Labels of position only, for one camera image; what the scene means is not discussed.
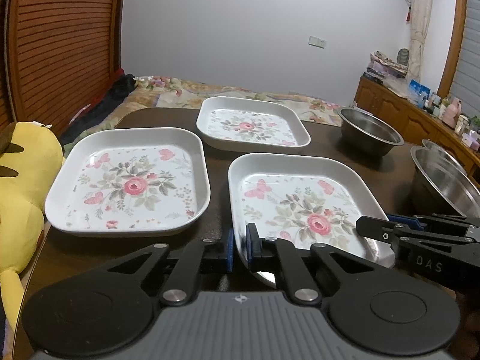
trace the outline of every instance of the floral blanket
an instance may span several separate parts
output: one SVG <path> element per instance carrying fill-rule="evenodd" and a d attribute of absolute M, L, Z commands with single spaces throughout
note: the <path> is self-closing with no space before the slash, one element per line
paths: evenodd
<path fill-rule="evenodd" d="M 65 145 L 65 156 L 81 139 L 94 132 L 114 128 L 126 114 L 137 109 L 155 107 L 199 109 L 205 99 L 213 96 L 278 103 L 294 110 L 301 120 L 341 126 L 341 119 L 334 112 L 339 105 L 321 99 L 300 95 L 256 93 L 239 87 L 207 85 L 166 76 L 144 76 L 136 78 L 135 90 L 102 123 L 81 133 L 73 143 Z"/>

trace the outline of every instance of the square plate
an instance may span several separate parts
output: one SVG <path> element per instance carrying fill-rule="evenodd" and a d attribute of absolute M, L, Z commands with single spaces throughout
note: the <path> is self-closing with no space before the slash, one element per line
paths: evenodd
<path fill-rule="evenodd" d="M 210 202 L 200 138 L 181 128 L 94 133 L 75 145 L 46 198 L 48 220 L 78 236 L 169 235 Z"/>
<path fill-rule="evenodd" d="M 206 99 L 197 118 L 203 140 L 234 152 L 299 153 L 310 135 L 284 105 L 236 97 Z"/>
<path fill-rule="evenodd" d="M 362 215 L 388 220 L 361 177 L 348 166 L 321 157 L 246 154 L 229 168 L 230 203 L 237 250 L 246 263 L 245 227 L 261 238 L 288 239 L 299 249 L 316 242 L 391 267 L 390 245 L 359 237 Z M 261 272 L 267 284 L 273 274 Z"/>

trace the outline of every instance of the metal screw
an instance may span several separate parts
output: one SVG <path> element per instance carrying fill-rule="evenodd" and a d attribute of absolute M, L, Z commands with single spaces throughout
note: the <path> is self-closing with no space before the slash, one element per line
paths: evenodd
<path fill-rule="evenodd" d="M 169 289 L 165 291 L 162 296 L 169 302 L 181 302 L 187 297 L 187 294 L 180 289 Z"/>
<path fill-rule="evenodd" d="M 310 288 L 302 288 L 295 291 L 295 297 L 305 302 L 311 302 L 318 298 L 318 292 Z"/>

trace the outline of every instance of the crosshair logo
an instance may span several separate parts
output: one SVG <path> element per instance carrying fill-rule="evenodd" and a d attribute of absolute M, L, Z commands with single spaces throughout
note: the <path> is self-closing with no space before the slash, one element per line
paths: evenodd
<path fill-rule="evenodd" d="M 245 295 L 240 294 L 234 297 L 234 299 L 239 303 L 243 303 L 246 302 L 249 298 L 247 298 Z"/>

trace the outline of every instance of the tray rim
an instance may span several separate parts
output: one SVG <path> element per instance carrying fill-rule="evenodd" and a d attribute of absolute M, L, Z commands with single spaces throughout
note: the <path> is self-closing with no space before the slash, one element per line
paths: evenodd
<path fill-rule="evenodd" d="M 200 216 L 203 215 L 203 213 L 206 211 L 206 209 L 208 208 L 208 206 L 210 204 L 211 187 L 210 187 L 210 180 L 208 178 L 208 171 L 207 171 L 207 167 L 206 167 L 206 159 L 205 159 L 205 153 L 203 151 L 202 140 L 200 139 L 200 137 L 198 135 L 196 135 L 195 133 L 193 133 L 189 130 L 186 130 L 184 128 L 179 128 L 179 127 L 141 127 L 141 128 L 117 128 L 117 129 L 113 129 L 113 130 L 98 131 L 98 132 L 95 132 L 95 133 L 81 139 L 75 145 L 75 147 L 71 150 L 70 155 L 66 158 L 65 163 L 62 165 L 62 168 L 65 166 L 65 164 L 67 163 L 69 158 L 73 158 L 73 157 L 71 157 L 71 154 L 75 151 L 75 149 L 79 150 L 77 147 L 78 147 L 78 145 L 80 145 L 81 142 L 84 142 L 84 144 L 85 144 L 85 141 L 88 142 L 89 140 L 93 140 L 94 138 L 92 138 L 92 137 L 95 137 L 95 136 L 98 137 L 98 135 L 100 135 L 100 134 L 108 135 L 108 134 L 116 134 L 118 132 L 130 132 L 130 133 L 133 133 L 133 134 L 138 134 L 138 133 L 141 133 L 141 132 L 165 131 L 165 130 L 182 131 L 182 132 L 188 133 L 189 135 L 191 135 L 192 138 L 194 138 L 196 140 L 196 142 L 198 143 L 198 146 L 200 148 L 199 154 L 201 155 L 200 157 L 201 157 L 202 168 L 203 168 L 203 177 L 205 178 L 206 192 L 207 193 L 206 193 L 206 196 L 205 196 L 205 203 L 203 204 L 201 209 L 198 210 L 195 213 L 195 215 L 192 218 L 190 218 L 188 221 L 182 223 L 180 226 L 173 227 L 173 228 L 170 228 L 170 229 L 169 228 L 167 228 L 167 229 L 152 228 L 152 229 L 138 229 L 138 230 L 135 230 L 135 231 L 131 231 L 131 230 L 119 231 L 118 229 L 117 230 L 115 230 L 115 229 L 93 230 L 93 229 L 91 229 L 89 231 L 86 231 L 86 230 L 80 229 L 80 228 L 73 228 L 73 227 L 65 228 L 65 227 L 62 227 L 62 226 L 58 226 L 58 224 L 59 224 L 58 222 L 54 223 L 55 221 L 52 221 L 51 218 L 49 218 L 47 216 L 47 211 L 49 211 L 49 210 L 52 211 L 52 208 L 49 208 L 49 207 L 50 207 L 51 204 L 53 204 L 53 202 L 51 200 L 49 200 L 49 196 L 50 196 L 51 192 L 53 191 L 53 187 L 54 187 L 55 183 L 58 180 L 58 175 L 60 174 L 60 172 L 59 172 L 57 174 L 57 177 L 55 178 L 53 184 L 52 184 L 52 187 L 49 190 L 49 193 L 48 193 L 47 197 L 45 198 L 45 210 L 44 210 L 45 211 L 45 216 L 47 217 L 47 220 L 51 223 L 52 227 L 58 229 L 59 231 L 62 231 L 62 232 L 67 233 L 67 234 L 72 234 L 72 235 L 75 235 L 77 237 L 127 238 L 127 237 L 169 236 L 169 235 L 177 234 L 177 233 L 185 230 L 190 225 L 192 225 L 195 221 L 197 221 L 200 218 Z"/>
<path fill-rule="evenodd" d="M 363 185 L 365 186 L 366 190 L 369 192 L 369 194 L 370 194 L 371 198 L 373 199 L 373 201 L 375 202 L 375 204 L 378 206 L 378 208 L 381 210 L 381 212 L 383 212 L 384 218 L 382 218 L 382 219 L 388 220 L 385 212 L 383 211 L 383 208 L 380 206 L 380 203 L 375 198 L 373 193 L 371 193 L 370 189 L 366 185 L 365 181 L 363 181 L 362 177 L 357 172 L 355 172 L 351 167 L 349 167 L 348 165 L 345 165 L 344 163 L 342 163 L 340 161 L 337 161 L 337 160 L 334 160 L 333 158 L 328 158 L 328 157 L 315 157 L 315 156 L 294 155 L 294 154 L 276 154 L 276 153 L 263 153 L 263 152 L 255 152 L 255 153 L 244 154 L 244 155 L 241 155 L 240 157 L 237 157 L 236 159 L 234 159 L 232 161 L 232 163 L 230 164 L 229 171 L 228 171 L 228 182 L 229 182 L 230 210 L 231 210 L 231 214 L 232 214 L 232 227 L 233 227 L 233 234 L 235 236 L 235 246 L 237 248 L 237 253 L 240 256 L 240 259 L 245 266 L 247 266 L 248 263 L 247 263 L 247 259 L 246 259 L 245 255 L 244 255 L 244 250 L 242 249 L 242 238 L 243 237 L 240 235 L 240 233 L 235 228 L 236 227 L 235 226 L 236 220 L 235 220 L 235 214 L 234 214 L 234 212 L 235 212 L 234 211 L 235 195 L 234 195 L 234 188 L 232 188 L 233 182 L 232 182 L 232 171 L 231 170 L 232 170 L 232 167 L 234 166 L 234 164 L 239 162 L 241 158 L 244 159 L 244 157 L 265 156 L 265 155 L 274 156 L 274 157 L 299 157 L 299 158 L 309 158 L 309 159 L 315 159 L 315 160 L 327 160 L 327 161 L 335 162 L 335 163 L 339 164 L 340 166 L 348 168 L 350 171 L 352 171 L 354 174 L 357 175 L 357 177 L 359 178 L 359 181 L 361 181 L 361 183 L 363 183 Z M 388 268 L 391 268 L 395 264 L 395 254 L 394 254 L 393 250 L 390 249 L 390 253 L 387 256 L 387 258 L 392 260 L 391 264 L 389 266 L 387 266 Z M 266 272 L 253 273 L 253 275 L 257 279 L 259 279 L 261 282 L 263 282 L 264 284 L 267 284 L 268 286 L 271 286 L 271 287 L 275 288 L 275 282 L 266 278 L 265 274 L 269 275 L 270 273 L 266 273 Z"/>
<path fill-rule="evenodd" d="M 213 99 L 218 98 L 218 97 L 223 97 L 223 98 L 227 98 L 227 99 L 234 99 L 234 100 L 241 100 L 241 102 L 239 102 L 239 103 L 245 103 L 245 102 L 250 102 L 252 104 L 253 103 L 263 103 L 263 104 L 268 104 L 272 108 L 286 109 L 286 112 L 289 112 L 292 115 L 292 117 L 295 119 L 295 123 L 298 123 L 298 125 L 301 126 L 303 131 L 306 133 L 306 135 L 308 137 L 308 141 L 306 143 L 302 144 L 302 145 L 285 146 L 285 145 L 280 145 L 280 144 L 277 144 L 277 143 L 247 142 L 247 141 L 236 140 L 236 139 L 232 139 L 232 140 L 222 139 L 222 138 L 217 138 L 213 135 L 210 135 L 207 131 L 203 130 L 199 126 L 199 120 L 204 119 L 208 116 L 208 114 L 206 114 L 207 111 L 205 111 L 204 104 L 206 104 L 208 101 L 211 102 Z M 273 150 L 276 150 L 276 151 L 281 150 L 281 151 L 285 151 L 285 152 L 298 152 L 299 150 L 303 149 L 304 147 L 308 146 L 311 143 L 311 136 L 310 136 L 308 130 L 305 128 L 305 126 L 303 125 L 299 116 L 296 114 L 296 112 L 294 110 L 292 110 L 291 108 L 288 108 L 287 106 L 285 106 L 283 104 L 265 102 L 265 101 L 262 101 L 262 100 L 244 99 L 242 97 L 232 97 L 232 96 L 212 96 L 212 97 L 209 97 L 209 98 L 207 98 L 203 101 L 202 106 L 200 107 L 200 111 L 198 112 L 198 116 L 197 116 L 197 120 L 196 120 L 195 124 L 196 124 L 196 127 L 197 127 L 198 131 L 201 133 L 202 137 L 207 138 L 208 140 L 210 140 L 211 142 L 213 142 L 215 144 L 219 144 L 219 145 L 227 144 L 230 147 L 232 146 L 232 144 L 234 144 L 235 146 L 241 144 L 241 145 L 245 145 L 245 146 L 250 146 L 251 149 L 249 149 L 249 150 L 251 150 L 252 152 L 257 152 L 256 148 L 258 148 L 258 150 L 266 150 L 268 148 L 272 148 Z M 223 149 L 223 148 L 218 147 L 218 146 L 214 146 L 214 147 L 215 147 L 215 149 L 225 150 L 225 151 L 245 152 L 245 150 L 235 150 L 234 148 Z"/>

